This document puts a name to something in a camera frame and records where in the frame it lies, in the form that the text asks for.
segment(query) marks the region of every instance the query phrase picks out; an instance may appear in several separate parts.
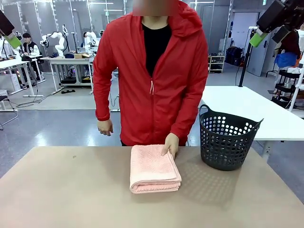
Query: basket handle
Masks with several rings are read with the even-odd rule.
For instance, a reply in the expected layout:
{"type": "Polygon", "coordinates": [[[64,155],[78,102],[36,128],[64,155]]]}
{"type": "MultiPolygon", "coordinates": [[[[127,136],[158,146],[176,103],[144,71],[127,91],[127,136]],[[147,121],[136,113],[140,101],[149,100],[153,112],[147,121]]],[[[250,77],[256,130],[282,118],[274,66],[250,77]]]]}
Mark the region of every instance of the basket handle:
{"type": "Polygon", "coordinates": [[[262,119],[260,122],[258,122],[258,123],[254,126],[254,128],[252,128],[252,130],[255,130],[255,129],[257,128],[257,126],[260,125],[260,124],[263,122],[263,120],[264,120],[264,119],[262,119]]]}
{"type": "Polygon", "coordinates": [[[212,111],[212,110],[209,108],[208,105],[203,104],[203,105],[199,108],[199,115],[200,115],[200,111],[201,111],[201,109],[202,109],[203,107],[207,108],[207,109],[208,109],[208,112],[209,112],[209,111],[212,111]]]}

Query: hood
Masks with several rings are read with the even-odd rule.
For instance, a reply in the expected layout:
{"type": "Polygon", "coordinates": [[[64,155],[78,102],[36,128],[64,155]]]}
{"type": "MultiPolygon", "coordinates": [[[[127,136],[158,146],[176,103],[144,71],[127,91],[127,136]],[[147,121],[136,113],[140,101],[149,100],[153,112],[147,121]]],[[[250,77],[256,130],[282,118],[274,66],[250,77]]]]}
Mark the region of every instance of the hood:
{"type": "Polygon", "coordinates": [[[202,30],[202,22],[197,12],[189,7],[187,3],[178,2],[178,14],[168,19],[172,34],[178,37],[186,37],[202,30]]]}

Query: zipper pull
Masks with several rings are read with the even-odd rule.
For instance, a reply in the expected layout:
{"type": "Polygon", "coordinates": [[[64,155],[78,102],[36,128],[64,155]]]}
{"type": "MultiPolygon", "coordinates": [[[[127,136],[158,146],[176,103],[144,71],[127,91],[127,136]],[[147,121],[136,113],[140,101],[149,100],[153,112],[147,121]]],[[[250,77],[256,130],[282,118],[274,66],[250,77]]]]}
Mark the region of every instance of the zipper pull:
{"type": "Polygon", "coordinates": [[[154,85],[153,85],[153,80],[151,80],[151,87],[150,87],[150,94],[152,92],[152,95],[154,95],[154,85]]]}

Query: pink towel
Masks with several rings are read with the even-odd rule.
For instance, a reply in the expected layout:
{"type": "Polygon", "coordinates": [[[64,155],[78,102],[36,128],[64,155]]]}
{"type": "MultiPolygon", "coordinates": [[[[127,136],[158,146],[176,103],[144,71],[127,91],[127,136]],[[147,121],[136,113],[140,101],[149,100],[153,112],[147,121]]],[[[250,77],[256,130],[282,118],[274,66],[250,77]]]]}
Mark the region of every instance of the pink towel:
{"type": "Polygon", "coordinates": [[[177,191],[181,175],[170,153],[161,156],[163,145],[134,146],[131,150],[132,193],[177,191]]]}

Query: white table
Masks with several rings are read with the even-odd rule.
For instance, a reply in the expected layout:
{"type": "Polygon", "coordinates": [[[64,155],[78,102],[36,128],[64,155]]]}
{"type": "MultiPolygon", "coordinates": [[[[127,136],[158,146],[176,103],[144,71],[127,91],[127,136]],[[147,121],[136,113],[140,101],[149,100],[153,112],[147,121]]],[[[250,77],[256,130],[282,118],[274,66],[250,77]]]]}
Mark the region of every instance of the white table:
{"type": "Polygon", "coordinates": [[[31,84],[31,80],[30,80],[30,76],[29,76],[29,72],[28,72],[28,68],[27,68],[27,63],[29,63],[29,62],[28,61],[22,61],[21,59],[6,60],[6,61],[0,62],[0,69],[5,69],[5,68],[16,66],[19,73],[21,74],[21,81],[24,85],[24,81],[23,81],[24,79],[23,79],[22,70],[21,70],[21,67],[23,67],[24,71],[25,71],[25,75],[26,75],[27,80],[28,80],[29,90],[30,90],[30,93],[31,93],[30,95],[23,95],[23,97],[43,97],[43,95],[35,95],[34,94],[34,90],[33,90],[32,84],[31,84]]]}
{"type": "Polygon", "coordinates": [[[273,142],[304,141],[304,120],[247,87],[206,86],[202,101],[213,111],[242,116],[259,122],[255,140],[265,141],[268,160],[273,142]]]}
{"type": "Polygon", "coordinates": [[[92,72],[91,72],[90,65],[92,64],[92,62],[94,60],[94,57],[92,57],[92,58],[80,58],[80,59],[77,59],[77,58],[62,58],[62,57],[56,57],[56,58],[45,57],[45,58],[42,58],[42,59],[49,61],[56,90],[57,90],[57,86],[56,86],[56,83],[55,83],[55,76],[54,76],[54,70],[53,70],[52,65],[55,66],[55,72],[56,72],[56,75],[58,77],[58,81],[59,81],[60,86],[67,86],[67,85],[68,86],[86,86],[88,83],[81,83],[79,81],[77,65],[88,65],[89,74],[90,74],[90,81],[91,81],[91,88],[92,88],[90,94],[93,93],[93,79],[92,79],[92,72]],[[75,66],[75,75],[76,75],[76,83],[75,84],[61,84],[59,71],[60,71],[61,75],[63,75],[63,71],[62,71],[61,67],[58,68],[58,65],[74,65],[75,66]]]}

